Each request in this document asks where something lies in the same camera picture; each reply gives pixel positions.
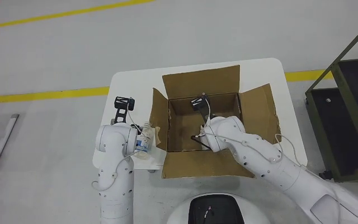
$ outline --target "open cardboard box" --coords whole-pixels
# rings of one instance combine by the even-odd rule
[[[246,132],[275,143],[280,133],[274,99],[269,84],[239,93],[240,66],[163,76],[168,99],[153,88],[150,122],[160,127],[157,147],[167,151],[163,178],[197,176],[254,175],[237,164],[230,150],[214,153],[203,150],[190,139],[200,133],[204,120],[193,111],[190,101],[206,93],[211,112],[217,116],[237,116]]]

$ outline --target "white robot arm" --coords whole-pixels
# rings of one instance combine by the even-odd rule
[[[358,223],[354,195],[295,164],[260,136],[245,133],[236,116],[213,118],[199,136],[214,152],[230,149],[239,164],[288,195],[314,223]],[[103,224],[133,224],[134,164],[130,156],[136,137],[137,130],[126,123],[104,125],[98,131],[96,149],[105,152],[97,189]]]
[[[130,156],[136,137],[137,130],[126,123],[103,125],[97,133],[96,150],[105,152],[97,189],[103,224],[133,224],[134,164]]]
[[[200,137],[214,152],[230,149],[235,160],[283,191],[314,223],[358,223],[358,199],[292,162],[258,135],[245,133],[236,117],[216,117]]]

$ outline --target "white table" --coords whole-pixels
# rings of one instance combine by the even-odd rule
[[[237,64],[240,65],[240,92],[246,92],[267,83],[271,85],[281,133],[294,144],[298,161],[303,165],[307,165],[307,156],[286,83],[285,73],[281,62],[275,58],[119,72],[112,78],[101,124],[110,124],[111,119],[115,117],[114,100],[117,96],[135,99],[134,111],[131,111],[131,116],[137,124],[143,124],[148,121],[152,109],[153,87],[158,89],[164,96],[167,96],[162,75],[229,67]],[[290,143],[282,139],[282,146],[286,156],[295,161],[294,151]],[[134,169],[159,170],[164,164],[165,155],[165,151],[152,147],[148,160],[141,160],[132,156]],[[100,167],[102,158],[103,152],[95,150],[93,155],[95,167]]]

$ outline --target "concrete floor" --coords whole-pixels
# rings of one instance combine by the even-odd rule
[[[0,23],[113,2],[1,0]],[[2,27],[0,95],[109,86],[122,71],[269,57],[285,72],[324,69],[357,35],[357,8],[355,0],[155,0]],[[348,57],[358,57],[358,46]]]
[[[0,23],[124,0],[2,0]],[[184,1],[85,13],[0,28],[0,95],[109,86],[136,69],[275,57],[285,72],[323,69],[357,35],[358,2]],[[348,56],[357,58],[358,48]],[[324,170],[304,106],[311,82],[289,83],[308,156]],[[106,97],[0,104],[0,136],[20,113],[0,157],[0,223],[98,223],[95,136]],[[135,172],[135,223],[165,223],[187,197],[225,191],[261,207],[273,223],[307,223],[260,180],[160,178]],[[345,184],[358,194],[357,184]]]
[[[311,83],[288,85],[308,167],[318,173],[324,165],[304,105],[304,91]],[[323,81],[323,86],[331,85],[332,80]],[[0,157],[0,223],[98,223],[99,198],[90,183],[97,179],[92,155],[105,101],[105,96],[97,96],[0,104],[0,127],[12,113],[20,113]],[[358,194],[357,183],[344,186]],[[262,180],[161,179],[161,172],[140,170],[135,172],[134,192],[136,224],[165,223],[178,203],[206,192],[241,195],[272,223],[308,223],[294,202]]]

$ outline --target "yellow floor line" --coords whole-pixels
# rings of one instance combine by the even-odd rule
[[[305,71],[305,72],[288,72],[285,73],[286,80],[288,82],[299,81],[312,81],[316,80],[324,70]],[[332,74],[326,75],[325,79],[333,78]],[[0,96],[1,102],[22,102],[22,101],[34,101],[34,100],[52,100],[74,97],[86,97],[86,96],[103,96],[108,95],[109,87],[98,88],[82,88],[79,90],[64,90],[64,91],[51,91],[51,92],[37,92],[33,94],[17,94],[17,95],[3,95]]]
[[[17,95],[3,95],[0,96],[0,102],[22,102],[34,100],[52,100],[85,96],[102,96],[108,95],[109,87],[98,88],[82,88],[79,90],[64,90],[52,92],[37,92],[33,94],[17,94]]]
[[[49,14],[49,15],[44,15],[44,16],[26,18],[23,20],[4,22],[4,23],[0,24],[0,27],[13,26],[13,25],[17,25],[17,24],[26,24],[28,22],[35,22],[35,21],[39,21],[39,20],[49,20],[51,18],[59,18],[59,17],[64,17],[64,16],[73,16],[73,15],[77,15],[77,14],[89,13],[89,12],[94,12],[94,11],[109,10],[111,8],[132,6],[134,4],[143,4],[143,3],[147,3],[147,2],[153,2],[153,1],[155,1],[155,0],[129,0],[126,2],[106,4],[104,6],[96,6],[96,7],[92,7],[92,8],[85,8],[82,10],[72,10],[72,11],[68,11],[68,12],[60,12],[60,13]]]
[[[312,71],[303,71],[303,72],[286,72],[286,80],[288,82],[299,82],[299,81],[309,81],[316,80],[324,70],[312,70]],[[332,79],[332,73],[329,72],[324,79]]]

